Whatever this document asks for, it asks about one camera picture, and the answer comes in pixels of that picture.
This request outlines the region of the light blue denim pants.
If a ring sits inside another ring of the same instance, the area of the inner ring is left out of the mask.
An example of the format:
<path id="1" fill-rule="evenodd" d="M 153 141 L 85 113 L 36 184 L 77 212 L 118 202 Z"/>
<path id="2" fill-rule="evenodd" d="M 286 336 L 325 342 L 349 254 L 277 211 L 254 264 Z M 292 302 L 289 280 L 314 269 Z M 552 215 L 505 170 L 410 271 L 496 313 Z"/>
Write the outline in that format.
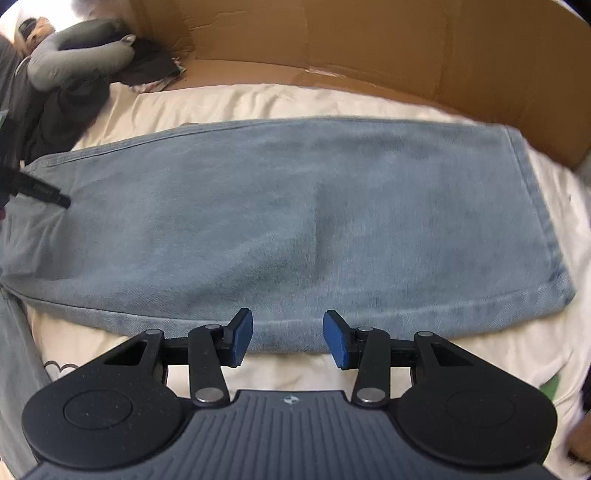
<path id="1" fill-rule="evenodd" d="M 407 337 L 502 330 L 575 290 L 526 140 L 507 126 L 314 118 L 187 125 L 43 156 L 1 227 L 1 450 L 45 381 L 20 303 L 119 335 L 252 309 L 253 347 L 325 350 L 322 314 Z"/>

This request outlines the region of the black garment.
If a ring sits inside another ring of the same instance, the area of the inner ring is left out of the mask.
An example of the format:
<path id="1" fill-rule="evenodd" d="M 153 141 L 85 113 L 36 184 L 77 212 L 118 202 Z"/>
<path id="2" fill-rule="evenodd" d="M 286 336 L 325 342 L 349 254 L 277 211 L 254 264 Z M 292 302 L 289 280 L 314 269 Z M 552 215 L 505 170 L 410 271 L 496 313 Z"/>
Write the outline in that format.
<path id="1" fill-rule="evenodd" d="M 135 55 L 124 69 L 110 76 L 91 75 L 69 81 L 50 91 L 38 91 L 32 125 L 25 134 L 22 162 L 70 150 L 96 120 L 110 97 L 110 84 L 136 87 L 140 92 L 159 91 L 173 83 L 183 69 L 176 59 L 158 44 L 135 40 Z"/>

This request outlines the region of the grey neck pillow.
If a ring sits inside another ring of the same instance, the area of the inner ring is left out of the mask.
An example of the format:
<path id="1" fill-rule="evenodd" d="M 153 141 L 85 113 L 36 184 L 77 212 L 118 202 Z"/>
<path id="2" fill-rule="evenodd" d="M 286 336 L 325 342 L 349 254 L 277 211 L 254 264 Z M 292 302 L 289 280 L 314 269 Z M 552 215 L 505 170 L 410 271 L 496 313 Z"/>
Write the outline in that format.
<path id="1" fill-rule="evenodd" d="M 91 75 L 113 75 L 133 60 L 135 40 L 119 19 L 80 22 L 40 42 L 28 60 L 28 79 L 36 90 L 50 91 Z"/>

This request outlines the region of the dark grey pillow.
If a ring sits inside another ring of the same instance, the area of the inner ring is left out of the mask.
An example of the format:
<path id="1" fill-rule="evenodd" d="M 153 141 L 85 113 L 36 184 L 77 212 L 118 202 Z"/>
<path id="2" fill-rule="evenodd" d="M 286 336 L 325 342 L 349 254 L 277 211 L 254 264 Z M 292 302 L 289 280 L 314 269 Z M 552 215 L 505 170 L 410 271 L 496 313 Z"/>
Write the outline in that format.
<path id="1" fill-rule="evenodd" d="M 25 134 L 29 130 L 34 91 L 27 75 L 29 58 L 1 36 L 1 110 L 7 113 L 1 128 L 1 157 L 17 169 L 22 160 Z"/>

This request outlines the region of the small plush toy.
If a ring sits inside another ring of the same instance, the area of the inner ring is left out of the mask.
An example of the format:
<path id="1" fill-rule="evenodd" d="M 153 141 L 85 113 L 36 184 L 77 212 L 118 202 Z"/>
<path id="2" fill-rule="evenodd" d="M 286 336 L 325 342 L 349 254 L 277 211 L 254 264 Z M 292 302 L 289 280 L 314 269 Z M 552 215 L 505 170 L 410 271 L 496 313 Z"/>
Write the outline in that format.
<path id="1" fill-rule="evenodd" d="M 29 54 L 43 40 L 55 32 L 55 28 L 45 17 L 29 17 L 21 21 L 15 33 L 19 46 Z"/>

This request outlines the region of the brown cardboard sheet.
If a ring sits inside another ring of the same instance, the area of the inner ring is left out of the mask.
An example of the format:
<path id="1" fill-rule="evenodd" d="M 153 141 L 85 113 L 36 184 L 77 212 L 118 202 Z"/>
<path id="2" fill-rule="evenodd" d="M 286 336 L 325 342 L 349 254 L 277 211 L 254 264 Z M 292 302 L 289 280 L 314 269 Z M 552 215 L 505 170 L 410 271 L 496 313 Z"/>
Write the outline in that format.
<path id="1" fill-rule="evenodd" d="M 423 103 L 590 150 L 590 29 L 553 1 L 124 1 L 184 87 L 277 83 Z"/>

